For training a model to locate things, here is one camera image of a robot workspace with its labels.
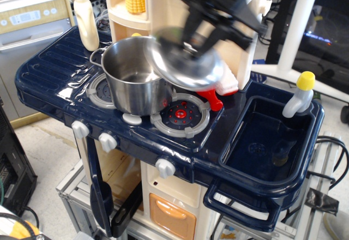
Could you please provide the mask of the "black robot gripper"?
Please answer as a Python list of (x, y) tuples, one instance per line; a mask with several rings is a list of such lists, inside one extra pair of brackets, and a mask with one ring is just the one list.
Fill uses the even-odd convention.
[[(265, 32), (265, 26), (258, 22), (246, 0), (181, 0), (189, 7), (189, 15), (183, 27), (182, 42), (189, 44), (195, 34), (195, 60), (213, 59), (214, 45), (220, 40), (230, 40), (246, 50), (252, 37), (234, 27), (238, 21), (254, 32)], [(207, 37), (197, 31), (203, 21), (214, 29)]]

